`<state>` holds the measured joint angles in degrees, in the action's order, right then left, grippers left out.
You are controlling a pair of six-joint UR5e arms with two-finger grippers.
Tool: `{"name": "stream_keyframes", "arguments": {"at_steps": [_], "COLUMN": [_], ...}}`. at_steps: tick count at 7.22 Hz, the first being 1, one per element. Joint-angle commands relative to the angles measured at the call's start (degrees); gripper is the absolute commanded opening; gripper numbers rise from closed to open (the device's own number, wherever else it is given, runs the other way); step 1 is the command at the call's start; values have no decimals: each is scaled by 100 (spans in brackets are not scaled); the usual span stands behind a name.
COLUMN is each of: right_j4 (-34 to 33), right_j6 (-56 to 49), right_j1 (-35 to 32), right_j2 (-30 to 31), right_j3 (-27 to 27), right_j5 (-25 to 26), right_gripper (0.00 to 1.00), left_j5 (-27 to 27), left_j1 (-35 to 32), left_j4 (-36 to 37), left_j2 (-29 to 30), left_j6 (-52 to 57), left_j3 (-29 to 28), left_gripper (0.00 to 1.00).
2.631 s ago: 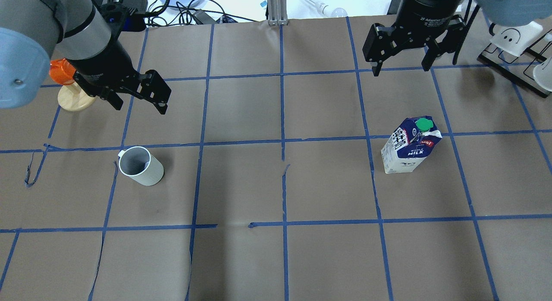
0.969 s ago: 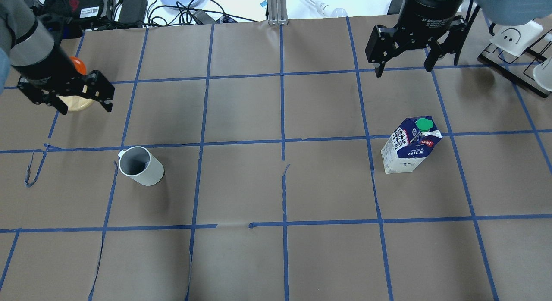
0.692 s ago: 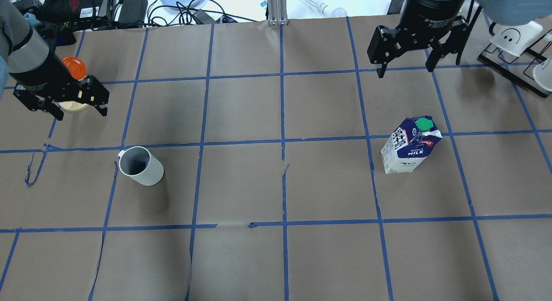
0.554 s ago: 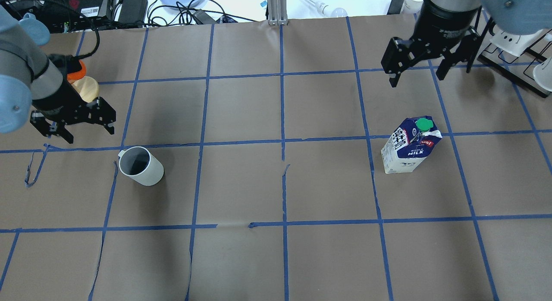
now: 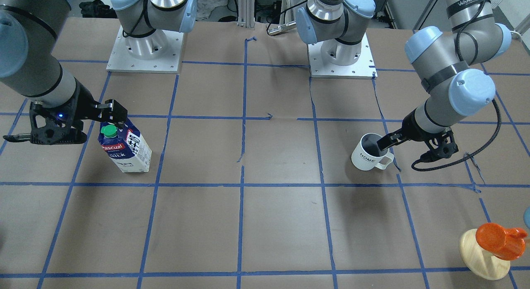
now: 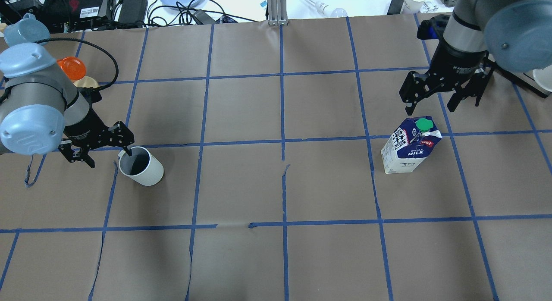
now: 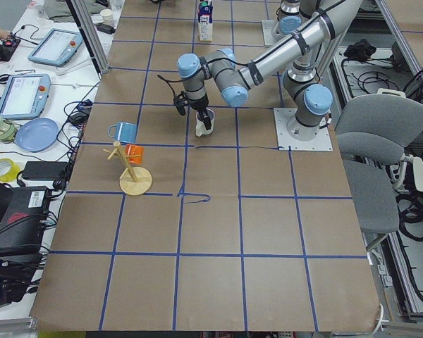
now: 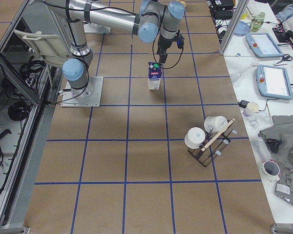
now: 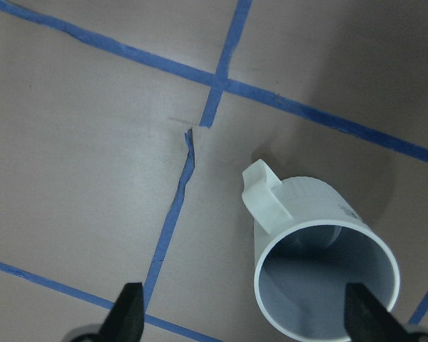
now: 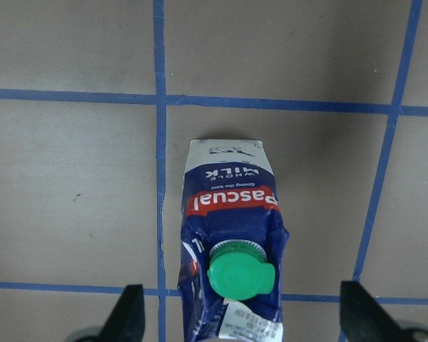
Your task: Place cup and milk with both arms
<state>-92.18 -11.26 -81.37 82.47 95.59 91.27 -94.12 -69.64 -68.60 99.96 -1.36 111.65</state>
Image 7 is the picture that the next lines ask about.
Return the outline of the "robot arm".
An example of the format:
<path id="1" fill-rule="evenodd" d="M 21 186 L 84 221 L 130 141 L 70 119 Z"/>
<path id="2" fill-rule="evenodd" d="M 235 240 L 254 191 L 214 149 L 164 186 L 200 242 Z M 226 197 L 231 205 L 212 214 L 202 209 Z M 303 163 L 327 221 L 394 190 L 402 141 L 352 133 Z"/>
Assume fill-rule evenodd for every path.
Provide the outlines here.
<path id="1" fill-rule="evenodd" d="M 286 35 L 301 26 L 300 0 L 282 0 L 277 11 L 278 35 Z"/>
<path id="2" fill-rule="evenodd" d="M 251 61 L 238 63 L 226 47 L 206 56 L 183 54 L 177 61 L 183 90 L 173 97 L 181 115 L 185 107 L 196 110 L 206 129 L 212 119 L 205 81 L 213 79 L 223 100 L 231 107 L 242 106 L 248 92 L 266 77 L 284 68 L 286 84 L 310 83 L 317 74 L 315 64 L 324 42 L 341 36 L 354 20 L 360 1 L 282 1 L 274 32 L 278 40 Z"/>

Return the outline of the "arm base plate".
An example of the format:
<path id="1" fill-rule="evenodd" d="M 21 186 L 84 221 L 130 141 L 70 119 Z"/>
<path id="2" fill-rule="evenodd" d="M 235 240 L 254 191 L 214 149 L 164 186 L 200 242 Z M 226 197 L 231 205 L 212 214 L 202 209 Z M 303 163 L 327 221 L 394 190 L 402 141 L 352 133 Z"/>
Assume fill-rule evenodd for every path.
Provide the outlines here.
<path id="1" fill-rule="evenodd" d="M 284 151 L 333 151 L 326 119 L 314 127 L 296 120 L 296 108 L 275 108 L 274 122 L 278 148 Z"/>
<path id="2" fill-rule="evenodd" d="M 279 28 L 277 20 L 263 20 L 262 33 L 265 46 L 272 46 L 277 43 L 277 41 L 285 37 Z"/>

